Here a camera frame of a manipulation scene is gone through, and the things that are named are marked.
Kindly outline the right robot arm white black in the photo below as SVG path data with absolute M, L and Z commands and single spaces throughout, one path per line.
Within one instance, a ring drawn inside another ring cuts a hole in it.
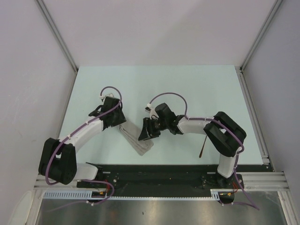
M 218 112 L 211 118 L 188 118 L 185 115 L 175 115 L 166 103 L 155 108 L 148 104 L 145 110 L 150 115 L 143 118 L 139 141 L 157 138 L 164 130 L 169 130 L 173 135 L 205 135 L 220 154 L 217 184 L 221 188 L 227 188 L 233 183 L 238 151 L 243 149 L 242 144 L 247 134 L 225 112 Z

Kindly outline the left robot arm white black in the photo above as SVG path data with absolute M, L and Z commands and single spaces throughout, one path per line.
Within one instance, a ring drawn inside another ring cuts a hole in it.
M 104 103 L 92 111 L 87 121 L 71 134 L 59 139 L 48 138 L 43 146 L 38 172 L 48 185 L 67 185 L 74 180 L 87 180 L 97 188 L 104 178 L 99 167 L 91 163 L 78 163 L 76 154 L 91 138 L 107 128 L 126 122 L 121 100 L 107 96 Z

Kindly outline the grey cloth napkin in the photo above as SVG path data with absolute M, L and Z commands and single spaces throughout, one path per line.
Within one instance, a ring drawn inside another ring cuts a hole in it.
M 143 156 L 154 146 L 154 143 L 151 140 L 138 140 L 142 130 L 131 121 L 120 124 L 119 131 L 140 156 Z

